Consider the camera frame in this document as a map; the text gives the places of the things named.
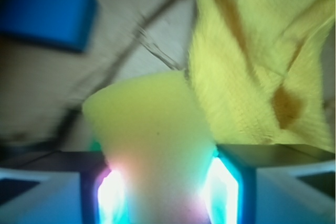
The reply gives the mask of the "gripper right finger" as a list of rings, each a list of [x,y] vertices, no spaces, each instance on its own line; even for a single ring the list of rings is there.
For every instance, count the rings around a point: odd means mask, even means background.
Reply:
[[[309,145],[216,146],[211,223],[335,223],[335,154]]]

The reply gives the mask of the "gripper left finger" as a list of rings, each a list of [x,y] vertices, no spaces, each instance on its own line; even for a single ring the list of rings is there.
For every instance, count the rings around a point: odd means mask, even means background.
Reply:
[[[120,174],[101,152],[32,152],[1,162],[1,223],[128,223]]]

